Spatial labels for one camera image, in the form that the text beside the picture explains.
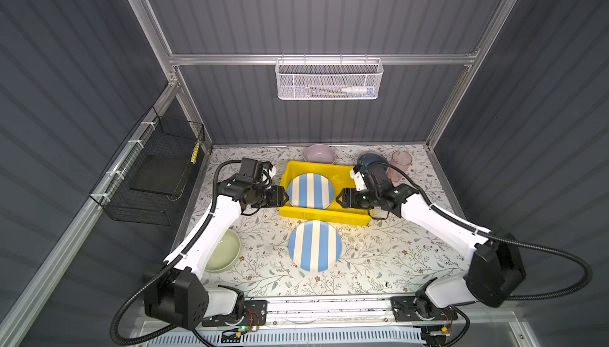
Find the black cable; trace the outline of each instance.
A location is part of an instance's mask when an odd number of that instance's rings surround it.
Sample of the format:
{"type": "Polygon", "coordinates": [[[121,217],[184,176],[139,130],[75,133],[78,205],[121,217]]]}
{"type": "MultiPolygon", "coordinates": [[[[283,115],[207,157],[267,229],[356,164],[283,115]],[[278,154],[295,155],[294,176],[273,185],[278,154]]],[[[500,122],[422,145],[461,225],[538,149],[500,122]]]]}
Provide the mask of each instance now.
{"type": "Polygon", "coordinates": [[[197,330],[193,330],[193,334],[206,347],[216,347],[215,345],[213,345],[213,344],[209,343],[208,341],[206,341],[205,339],[203,339],[203,337],[201,336],[201,334],[199,334],[199,332],[197,330]]]}
{"type": "MultiPolygon", "coordinates": [[[[214,174],[214,180],[213,180],[213,188],[212,188],[212,194],[211,194],[211,207],[209,208],[209,214],[207,215],[207,218],[205,218],[205,221],[203,222],[203,225],[201,226],[201,228],[199,228],[199,230],[197,231],[197,233],[195,233],[194,237],[190,240],[190,242],[188,242],[188,244],[184,247],[184,249],[182,249],[182,251],[181,251],[182,254],[188,253],[188,251],[193,247],[194,243],[197,242],[197,240],[199,239],[199,237],[201,236],[203,231],[209,225],[211,218],[214,217],[213,212],[215,212],[215,210],[216,210],[216,204],[217,204],[217,199],[218,199],[217,198],[218,197],[217,182],[218,182],[218,176],[220,175],[220,170],[228,164],[240,163],[240,162],[241,162],[240,160],[227,160],[226,162],[221,163],[220,166],[218,166],[218,168],[216,169],[216,173],[214,174]]],[[[119,307],[118,311],[114,315],[114,318],[112,318],[112,321],[110,322],[110,339],[112,340],[112,342],[119,344],[121,346],[128,346],[131,344],[143,343],[143,342],[147,342],[148,340],[154,339],[157,336],[163,335],[167,331],[173,330],[174,328],[177,327],[177,326],[170,324],[168,326],[163,327],[162,329],[158,329],[149,334],[146,334],[145,336],[140,336],[140,337],[136,337],[136,338],[124,338],[124,337],[120,336],[118,333],[118,324],[120,323],[122,316],[125,315],[129,306],[131,306],[135,302],[135,300],[140,295],[142,295],[142,293],[144,293],[144,291],[146,291],[146,289],[148,289],[152,284],[154,284],[159,279],[161,279],[166,274],[168,274],[170,272],[171,268],[175,267],[176,264],[178,264],[178,262],[180,260],[182,260],[181,254],[179,254],[170,263],[165,265],[163,267],[163,269],[161,269],[153,278],[149,279],[148,282],[146,282],[140,289],[135,291],[135,293],[133,293],[133,295],[131,297],[129,297],[129,299],[127,299],[125,301],[125,303],[119,307]]]]}
{"type": "Polygon", "coordinates": [[[463,317],[463,319],[465,320],[465,326],[461,329],[459,335],[457,335],[453,340],[451,340],[450,342],[443,344],[442,347],[449,347],[452,346],[453,344],[457,343],[458,341],[461,340],[461,338],[463,338],[463,336],[465,335],[465,333],[468,331],[469,329],[469,318],[468,316],[462,312],[461,310],[459,310],[458,308],[454,307],[454,306],[450,306],[450,308],[454,309],[457,313],[461,314],[461,317],[463,317]]]}
{"type": "Polygon", "coordinates": [[[241,213],[243,216],[252,216],[258,213],[258,211],[260,211],[260,208],[258,208],[257,210],[255,210],[254,212],[252,212],[251,214],[246,214],[246,213],[241,213]]]}
{"type": "Polygon", "coordinates": [[[368,216],[370,216],[374,220],[387,220],[389,218],[389,212],[387,212],[387,215],[384,218],[382,218],[382,217],[374,217],[374,216],[372,216],[372,214],[370,213],[369,209],[367,209],[366,211],[368,211],[368,216]]]}
{"type": "Polygon", "coordinates": [[[266,181],[267,183],[263,182],[263,186],[264,186],[264,188],[268,189],[268,188],[270,188],[270,186],[273,185],[273,178],[270,177],[269,172],[265,169],[263,169],[263,174],[267,178],[267,181],[266,181]]]}
{"type": "Polygon", "coordinates": [[[431,206],[432,202],[429,200],[427,194],[425,194],[425,191],[422,190],[421,186],[414,183],[414,181],[410,178],[410,176],[406,175],[406,173],[404,173],[399,168],[397,168],[393,165],[390,165],[389,163],[385,163],[385,162],[381,162],[381,161],[370,162],[369,165],[371,165],[373,163],[378,163],[378,164],[382,164],[384,166],[389,166],[392,169],[396,170],[398,173],[400,173],[402,176],[404,176],[406,178],[406,180],[412,185],[412,187],[414,187],[417,191],[419,191],[419,193],[421,194],[425,203],[427,203],[427,205],[430,206],[430,209],[433,210],[438,215],[442,216],[444,219],[446,219],[464,229],[467,229],[471,232],[477,231],[478,235],[484,236],[489,240],[516,245],[520,248],[527,248],[527,249],[534,250],[534,251],[554,254],[556,256],[565,258],[567,260],[571,260],[583,268],[583,275],[579,279],[579,281],[577,281],[573,285],[567,286],[564,289],[550,291],[548,293],[529,294],[529,295],[511,295],[506,298],[507,301],[535,301],[538,299],[549,299],[549,298],[562,297],[562,296],[565,296],[568,294],[575,293],[577,290],[581,290],[582,288],[584,288],[584,286],[588,285],[590,283],[590,281],[592,280],[592,275],[593,275],[592,267],[590,267],[590,265],[587,262],[580,259],[576,255],[571,254],[569,252],[561,251],[560,249],[550,248],[549,246],[531,244],[531,243],[522,242],[522,241],[513,240],[513,239],[506,239],[504,237],[495,236],[494,234],[491,234],[488,232],[480,231],[476,227],[466,224],[466,223],[460,221],[459,219],[453,217],[452,215],[445,213],[437,206],[435,206],[435,205],[431,206]]]}

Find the black wire rack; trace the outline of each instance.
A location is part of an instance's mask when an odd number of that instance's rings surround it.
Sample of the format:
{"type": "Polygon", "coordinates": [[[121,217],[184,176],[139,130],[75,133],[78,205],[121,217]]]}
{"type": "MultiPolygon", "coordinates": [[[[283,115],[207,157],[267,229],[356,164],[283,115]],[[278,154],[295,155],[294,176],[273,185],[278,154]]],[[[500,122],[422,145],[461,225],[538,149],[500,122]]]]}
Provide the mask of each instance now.
{"type": "Polygon", "coordinates": [[[203,157],[200,148],[203,146],[204,133],[201,123],[157,116],[148,123],[140,139],[127,141],[130,149],[120,165],[115,170],[108,171],[109,164],[99,177],[94,187],[106,175],[111,175],[105,190],[94,192],[94,188],[89,196],[113,220],[171,225],[172,220],[181,219],[178,211],[179,203],[182,202],[180,199],[188,181],[197,175],[192,160],[195,151],[196,160],[203,157]],[[184,160],[185,167],[179,173],[179,182],[169,195],[132,189],[133,180],[149,156],[184,160]]]}

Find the striped plate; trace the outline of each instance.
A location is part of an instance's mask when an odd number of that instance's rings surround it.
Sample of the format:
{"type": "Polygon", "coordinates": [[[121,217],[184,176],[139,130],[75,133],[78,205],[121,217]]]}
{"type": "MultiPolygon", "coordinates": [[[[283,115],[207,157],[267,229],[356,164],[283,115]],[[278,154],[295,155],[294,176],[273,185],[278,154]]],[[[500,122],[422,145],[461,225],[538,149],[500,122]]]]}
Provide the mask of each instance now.
{"type": "Polygon", "coordinates": [[[334,186],[325,176],[303,174],[287,186],[287,196],[293,207],[326,209],[334,201],[334,186]]]}
{"type": "Polygon", "coordinates": [[[290,236],[290,257],[301,269],[323,272],[336,264],[342,252],[340,235],[325,221],[302,223],[290,236]]]}

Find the white mesh basket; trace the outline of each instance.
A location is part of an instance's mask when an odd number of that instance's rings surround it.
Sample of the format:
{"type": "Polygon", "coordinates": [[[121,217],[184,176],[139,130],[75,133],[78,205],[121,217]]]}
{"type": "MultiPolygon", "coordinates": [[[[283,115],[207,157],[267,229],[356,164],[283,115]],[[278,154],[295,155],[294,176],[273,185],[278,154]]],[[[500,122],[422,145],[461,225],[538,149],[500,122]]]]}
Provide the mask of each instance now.
{"type": "Polygon", "coordinates": [[[275,63],[282,100],[373,100],[383,65],[377,58],[281,58],[275,63]]]}

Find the gray wall panel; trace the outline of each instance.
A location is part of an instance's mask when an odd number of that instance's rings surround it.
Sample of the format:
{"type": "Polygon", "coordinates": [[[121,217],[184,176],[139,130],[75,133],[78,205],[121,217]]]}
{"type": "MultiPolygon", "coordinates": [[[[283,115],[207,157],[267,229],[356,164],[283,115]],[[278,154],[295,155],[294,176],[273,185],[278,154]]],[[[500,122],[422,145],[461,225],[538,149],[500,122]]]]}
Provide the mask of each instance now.
{"type": "MultiPolygon", "coordinates": [[[[606,331],[609,259],[609,0],[519,0],[436,152],[468,220],[587,260],[594,279],[523,303],[543,346],[606,331]]],[[[521,251],[520,293],[556,290],[581,269],[521,251]]]]}
{"type": "Polygon", "coordinates": [[[277,97],[272,66],[182,66],[215,144],[424,141],[461,66],[386,66],[376,100],[277,97]]]}
{"type": "MultiPolygon", "coordinates": [[[[167,80],[127,0],[0,0],[0,23],[4,318],[167,80]]],[[[110,345],[111,313],[171,245],[151,227],[102,218],[22,345],[110,345]]]]}
{"type": "Polygon", "coordinates": [[[463,53],[499,0],[150,0],[176,54],[463,53]]]}

